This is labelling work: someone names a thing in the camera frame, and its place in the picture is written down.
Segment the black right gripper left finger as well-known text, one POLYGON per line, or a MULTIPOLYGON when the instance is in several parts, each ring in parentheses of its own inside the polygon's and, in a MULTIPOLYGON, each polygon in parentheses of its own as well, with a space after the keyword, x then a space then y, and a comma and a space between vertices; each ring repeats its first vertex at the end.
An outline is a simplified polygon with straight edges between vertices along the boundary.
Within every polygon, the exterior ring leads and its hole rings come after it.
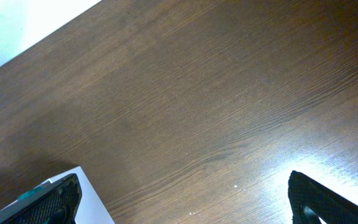
POLYGON ((0 224, 73 224, 81 197, 77 175, 68 174, 0 210, 0 224))

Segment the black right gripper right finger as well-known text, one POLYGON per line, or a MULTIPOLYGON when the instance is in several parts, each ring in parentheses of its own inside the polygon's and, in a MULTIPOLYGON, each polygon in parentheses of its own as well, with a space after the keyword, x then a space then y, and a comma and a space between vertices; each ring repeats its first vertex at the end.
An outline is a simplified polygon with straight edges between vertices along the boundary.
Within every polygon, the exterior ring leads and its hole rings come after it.
POLYGON ((301 172, 291 172, 288 198, 293 224, 358 224, 358 205, 301 172))

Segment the white open cardboard box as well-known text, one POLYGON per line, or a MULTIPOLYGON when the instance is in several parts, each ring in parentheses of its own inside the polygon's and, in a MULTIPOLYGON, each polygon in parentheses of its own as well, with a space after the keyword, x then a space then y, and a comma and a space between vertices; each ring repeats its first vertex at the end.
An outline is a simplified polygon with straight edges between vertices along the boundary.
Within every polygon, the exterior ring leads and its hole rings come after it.
POLYGON ((81 166, 76 166, 70 170, 49 177, 36 187, 46 187, 58 179, 68 175, 76 174, 80 182, 82 191, 81 201, 76 213, 76 224, 115 224, 106 207, 102 203, 91 182, 87 178, 81 166))

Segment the teal mouthwash bottle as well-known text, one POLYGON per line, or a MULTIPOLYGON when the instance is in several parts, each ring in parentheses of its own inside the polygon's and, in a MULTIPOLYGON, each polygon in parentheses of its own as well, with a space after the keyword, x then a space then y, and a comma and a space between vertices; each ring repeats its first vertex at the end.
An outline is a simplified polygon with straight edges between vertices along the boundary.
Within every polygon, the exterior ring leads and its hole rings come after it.
POLYGON ((41 187, 41 186, 38 186, 38 187, 36 187, 36 188, 33 188, 33 189, 31 189, 31 190, 29 190, 29 191, 23 193, 22 195, 20 195, 20 196, 17 198, 17 200, 18 200, 18 201, 23 200, 23 199, 25 199, 25 198, 27 198, 27 197, 29 197, 29 196, 31 196, 31 195, 33 195, 33 194, 39 192, 39 191, 42 190, 42 189, 43 189, 43 187, 41 187))

